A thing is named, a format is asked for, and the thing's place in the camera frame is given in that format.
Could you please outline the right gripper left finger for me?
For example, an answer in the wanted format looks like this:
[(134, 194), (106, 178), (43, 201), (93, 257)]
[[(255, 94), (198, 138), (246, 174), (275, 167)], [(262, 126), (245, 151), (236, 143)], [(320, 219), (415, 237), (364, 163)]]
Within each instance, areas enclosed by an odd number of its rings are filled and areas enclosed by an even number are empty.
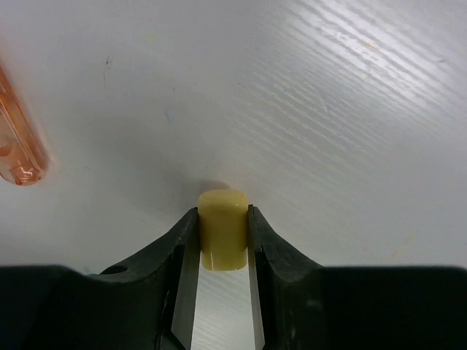
[(198, 212), (98, 274), (1, 268), (3, 349), (188, 349), (198, 280)]

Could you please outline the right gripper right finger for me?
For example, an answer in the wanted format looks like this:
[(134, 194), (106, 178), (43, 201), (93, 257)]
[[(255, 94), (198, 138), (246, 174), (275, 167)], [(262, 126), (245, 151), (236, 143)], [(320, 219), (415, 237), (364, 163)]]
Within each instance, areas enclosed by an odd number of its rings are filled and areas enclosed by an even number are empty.
[(325, 267), (249, 207), (257, 349), (464, 349), (466, 270)]

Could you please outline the yellow pen cap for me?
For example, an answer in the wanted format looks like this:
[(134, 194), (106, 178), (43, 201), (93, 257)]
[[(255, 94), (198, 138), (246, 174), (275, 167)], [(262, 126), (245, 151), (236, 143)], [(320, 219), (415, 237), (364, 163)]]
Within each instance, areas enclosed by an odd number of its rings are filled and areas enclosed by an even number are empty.
[(248, 197), (233, 189), (198, 197), (201, 263), (208, 271), (236, 271), (247, 264)]

